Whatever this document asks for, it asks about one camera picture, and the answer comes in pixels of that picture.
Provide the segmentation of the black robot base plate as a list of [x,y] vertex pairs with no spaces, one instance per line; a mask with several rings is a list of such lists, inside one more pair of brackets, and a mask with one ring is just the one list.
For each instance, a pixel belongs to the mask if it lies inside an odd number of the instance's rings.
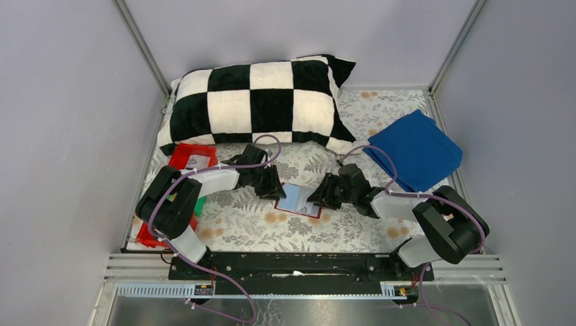
[[201,281],[210,285],[229,283],[244,289],[262,284],[297,282],[304,286],[321,284],[340,289],[345,284],[399,281],[416,285],[420,276],[432,281],[431,268],[409,268],[398,257],[375,253],[241,253],[208,252],[194,268],[173,258],[169,280]]

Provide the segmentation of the red leather card holder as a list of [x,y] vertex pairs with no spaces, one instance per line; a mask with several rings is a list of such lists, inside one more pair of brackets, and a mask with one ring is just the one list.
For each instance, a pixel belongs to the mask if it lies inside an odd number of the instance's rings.
[[292,183],[283,183],[282,186],[287,197],[277,200],[274,205],[274,208],[276,210],[305,216],[301,212],[299,212],[299,209],[305,202],[307,202],[306,201],[307,198],[309,197],[309,195],[311,195],[311,193],[313,193],[314,190],[309,187],[303,187]]

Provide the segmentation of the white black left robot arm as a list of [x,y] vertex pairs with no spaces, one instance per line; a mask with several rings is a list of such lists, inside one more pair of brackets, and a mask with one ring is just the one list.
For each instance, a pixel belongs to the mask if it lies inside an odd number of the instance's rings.
[[248,144],[241,154],[200,170],[164,166],[139,200],[135,215],[183,261],[197,263],[208,251],[190,225],[198,199],[242,187],[252,187],[264,200],[284,199],[272,162],[263,149]]

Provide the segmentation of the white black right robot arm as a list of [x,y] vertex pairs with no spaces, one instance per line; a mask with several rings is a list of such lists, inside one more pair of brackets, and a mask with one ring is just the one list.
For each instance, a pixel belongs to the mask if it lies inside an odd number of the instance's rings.
[[327,173],[307,201],[331,210],[347,203],[363,216],[398,217],[417,223],[423,234],[393,251],[409,268],[438,260],[458,264],[479,251],[490,232],[487,223],[452,187],[443,185],[431,194],[394,192],[371,186],[355,164],[341,166],[336,175]]

